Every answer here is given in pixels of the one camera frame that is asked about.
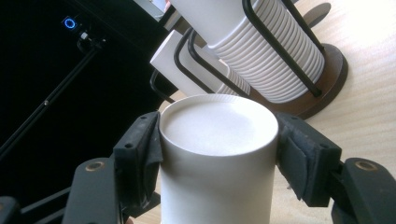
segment paper cup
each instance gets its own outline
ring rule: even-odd
[[[162,113],[162,224],[269,223],[275,116],[246,98],[207,94]]]
[[[245,13],[239,0],[170,0],[170,2],[209,46],[218,44],[225,36],[235,34],[234,31],[239,30],[244,24]],[[260,1],[252,0],[254,8],[259,4]]]

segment metal bolt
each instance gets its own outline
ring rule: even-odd
[[[93,162],[91,164],[88,164],[87,167],[85,167],[85,170],[88,171],[88,172],[94,172],[94,171],[97,171],[97,170],[101,169],[104,166],[105,166],[104,162],[96,161],[96,162]]]
[[[368,162],[368,161],[356,161],[355,165],[362,170],[365,171],[376,171],[378,170],[378,168],[376,167],[376,165]]]

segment black cable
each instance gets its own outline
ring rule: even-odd
[[[82,46],[81,38],[77,41],[77,48],[83,54],[87,54],[88,53],[88,51],[86,49],[84,49],[84,47]]]
[[[0,161],[8,152],[21,140],[39,118],[44,114],[48,107],[58,98],[59,95],[68,87],[81,70],[91,61],[91,59],[101,49],[99,43],[93,44],[93,48],[85,55],[78,65],[66,76],[66,78],[52,91],[46,100],[29,116],[29,118],[12,134],[8,140],[0,147]]]

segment stack of white cups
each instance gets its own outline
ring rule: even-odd
[[[157,49],[154,56],[151,58],[150,63],[187,96],[206,94],[203,89],[183,74],[175,64],[174,53],[181,38],[182,35],[180,33],[172,31]],[[195,46],[195,50],[205,61],[210,63],[214,68],[230,79],[241,90],[247,94],[250,93],[250,86],[248,83],[227,65],[221,63],[218,59],[215,59],[212,55],[199,47]],[[227,85],[208,72],[190,56],[187,43],[182,48],[179,54],[179,59],[184,67],[197,76],[213,92],[237,95]]]
[[[289,102],[307,91],[248,21],[241,0],[171,0],[207,45],[268,101]],[[324,58],[278,0],[252,1],[264,25],[308,77],[318,81]]]

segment black background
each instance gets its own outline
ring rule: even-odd
[[[82,2],[102,5],[92,5],[87,13]],[[15,197],[24,206],[69,187],[79,164],[110,156],[134,120],[159,107],[163,100],[149,86],[149,59],[167,32],[127,1],[0,4],[0,146],[84,57],[78,34],[62,26],[66,16],[78,15],[107,40],[0,160],[0,196]],[[164,80],[160,87],[174,91]]]

